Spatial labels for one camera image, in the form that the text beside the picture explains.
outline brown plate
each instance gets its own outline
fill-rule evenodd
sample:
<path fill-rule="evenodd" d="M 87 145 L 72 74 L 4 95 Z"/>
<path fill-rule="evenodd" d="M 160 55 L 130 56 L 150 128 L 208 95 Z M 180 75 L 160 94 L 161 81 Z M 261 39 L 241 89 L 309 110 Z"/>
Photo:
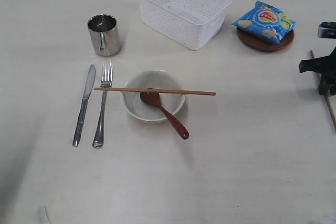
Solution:
<path fill-rule="evenodd" d="M 249 47 L 264 52 L 275 52 L 288 47 L 294 40 L 294 31 L 287 33 L 278 45 L 270 45 L 256 36 L 237 28 L 238 38 Z"/>

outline lay's logo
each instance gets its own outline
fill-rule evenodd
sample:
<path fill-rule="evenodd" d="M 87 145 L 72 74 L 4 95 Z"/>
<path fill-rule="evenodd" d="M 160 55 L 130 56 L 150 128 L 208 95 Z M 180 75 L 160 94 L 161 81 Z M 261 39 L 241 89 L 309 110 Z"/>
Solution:
<path fill-rule="evenodd" d="M 264 22 L 275 22 L 277 21 L 277 17 L 274 13 L 270 11 L 265 11 L 259 14 L 259 19 Z"/>

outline potato chip bag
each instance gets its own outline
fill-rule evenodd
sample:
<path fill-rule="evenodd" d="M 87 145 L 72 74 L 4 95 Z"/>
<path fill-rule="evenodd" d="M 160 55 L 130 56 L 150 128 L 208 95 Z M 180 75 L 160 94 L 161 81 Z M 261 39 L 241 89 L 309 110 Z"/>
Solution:
<path fill-rule="evenodd" d="M 255 8 L 233 23 L 234 26 L 251 33 L 269 44 L 280 44 L 283 37 L 295 27 L 278 8 L 257 1 Z"/>

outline spoon handle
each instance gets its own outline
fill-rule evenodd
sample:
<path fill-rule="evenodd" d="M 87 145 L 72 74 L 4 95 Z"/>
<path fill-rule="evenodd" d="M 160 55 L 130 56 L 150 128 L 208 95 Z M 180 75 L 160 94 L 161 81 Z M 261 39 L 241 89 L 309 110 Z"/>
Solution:
<path fill-rule="evenodd" d="M 161 111 L 163 114 L 167 117 L 169 122 L 172 124 L 172 126 L 175 128 L 175 130 L 178 132 L 181 138 L 188 139 L 189 138 L 189 132 L 187 129 L 183 126 L 180 121 L 174 117 L 170 112 L 168 112 L 164 107 L 160 106 Z"/>

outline wooden chopstick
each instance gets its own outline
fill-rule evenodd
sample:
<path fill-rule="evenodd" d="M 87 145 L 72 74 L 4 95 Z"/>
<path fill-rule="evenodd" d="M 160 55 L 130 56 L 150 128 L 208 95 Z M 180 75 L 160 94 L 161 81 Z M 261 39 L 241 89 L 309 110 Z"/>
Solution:
<path fill-rule="evenodd" d="M 175 89 L 140 89 L 140 88 L 94 88 L 101 91 L 122 91 L 122 92 L 154 92 L 170 94 L 199 94 L 199 95 L 216 95 L 216 92 L 195 91 L 195 90 L 175 90 Z"/>
<path fill-rule="evenodd" d="M 312 59 L 315 59 L 313 50 L 310 50 L 310 55 L 311 55 Z M 317 78 L 319 79 L 319 81 L 321 81 L 321 75 L 319 73 L 316 73 L 316 75 L 317 75 Z M 330 99 L 329 99 L 327 93 L 324 94 L 324 99 L 325 99 L 325 102 L 327 104 L 332 123 L 334 124 L 335 130 L 336 130 L 336 117 L 335 117 L 334 109 L 332 108 L 332 105 L 331 105 L 331 102 L 330 102 Z"/>

